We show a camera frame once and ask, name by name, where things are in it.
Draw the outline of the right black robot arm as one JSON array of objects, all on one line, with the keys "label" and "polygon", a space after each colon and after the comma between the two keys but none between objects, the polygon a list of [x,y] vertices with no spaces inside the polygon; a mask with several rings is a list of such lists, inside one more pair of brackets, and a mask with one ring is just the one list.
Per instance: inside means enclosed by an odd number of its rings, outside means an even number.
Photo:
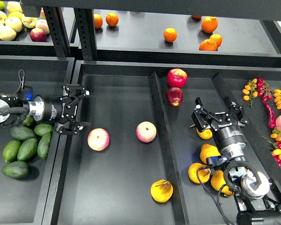
[{"label": "right black robot arm", "polygon": [[199,183],[202,179],[199,173],[204,170],[222,171],[224,187],[233,193],[238,208],[238,225],[281,225],[281,204],[267,196],[272,182],[257,171],[244,156],[243,148],[247,145],[241,128],[248,124],[244,118],[242,107],[237,106],[228,96],[224,98],[228,112],[212,113],[206,110],[200,98],[195,100],[192,120],[199,132],[211,130],[218,156],[210,156],[206,164],[196,169]]}]

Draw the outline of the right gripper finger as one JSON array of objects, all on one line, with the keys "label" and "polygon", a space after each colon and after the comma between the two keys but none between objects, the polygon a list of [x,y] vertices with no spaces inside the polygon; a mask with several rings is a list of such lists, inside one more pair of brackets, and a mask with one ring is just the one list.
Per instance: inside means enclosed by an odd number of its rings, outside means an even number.
[{"label": "right gripper finger", "polygon": [[243,107],[241,105],[237,105],[233,102],[228,95],[224,97],[224,103],[228,109],[229,117],[233,118],[238,126],[244,127],[249,123],[244,115]]},{"label": "right gripper finger", "polygon": [[203,104],[199,97],[195,99],[195,104],[196,106],[191,115],[191,118],[199,132],[202,133],[207,129],[217,131],[219,129],[224,128],[224,113],[213,113],[208,111],[203,107]]}]

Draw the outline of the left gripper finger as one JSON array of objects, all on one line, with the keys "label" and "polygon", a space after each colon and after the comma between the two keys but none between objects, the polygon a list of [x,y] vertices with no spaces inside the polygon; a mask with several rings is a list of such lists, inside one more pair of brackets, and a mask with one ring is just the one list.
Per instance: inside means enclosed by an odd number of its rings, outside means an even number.
[{"label": "left gripper finger", "polygon": [[57,123],[55,131],[60,135],[76,135],[84,127],[90,126],[88,121],[77,121],[76,116],[66,113]]},{"label": "left gripper finger", "polygon": [[89,91],[81,84],[64,84],[62,104],[64,109],[73,109],[80,101],[89,96]]}]

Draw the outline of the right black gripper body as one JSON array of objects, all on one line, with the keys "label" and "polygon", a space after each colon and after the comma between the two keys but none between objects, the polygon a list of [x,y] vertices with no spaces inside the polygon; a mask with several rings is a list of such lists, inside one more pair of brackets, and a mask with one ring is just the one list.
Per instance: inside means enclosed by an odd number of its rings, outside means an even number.
[{"label": "right black gripper body", "polygon": [[216,147],[221,154],[242,150],[247,145],[247,139],[239,125],[211,125],[211,130]]}]

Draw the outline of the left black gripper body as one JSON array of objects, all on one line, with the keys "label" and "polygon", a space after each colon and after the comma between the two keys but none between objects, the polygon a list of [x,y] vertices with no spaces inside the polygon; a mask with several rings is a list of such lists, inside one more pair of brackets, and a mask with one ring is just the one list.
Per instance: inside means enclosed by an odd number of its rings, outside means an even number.
[{"label": "left black gripper body", "polygon": [[75,123],[76,111],[78,102],[68,96],[43,97],[43,114],[41,122],[45,123],[60,123],[65,124],[67,122]]}]

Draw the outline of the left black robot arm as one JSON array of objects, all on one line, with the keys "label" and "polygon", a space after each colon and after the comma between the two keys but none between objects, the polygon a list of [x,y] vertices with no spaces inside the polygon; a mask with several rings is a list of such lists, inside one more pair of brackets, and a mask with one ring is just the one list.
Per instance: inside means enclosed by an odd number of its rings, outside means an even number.
[{"label": "left black robot arm", "polygon": [[56,131],[62,135],[75,135],[89,126],[89,122],[76,120],[78,105],[89,95],[81,84],[63,84],[62,96],[32,98],[32,88],[25,86],[25,72],[20,70],[19,87],[14,94],[0,94],[0,127],[14,127],[28,116],[40,123],[58,123]]}]

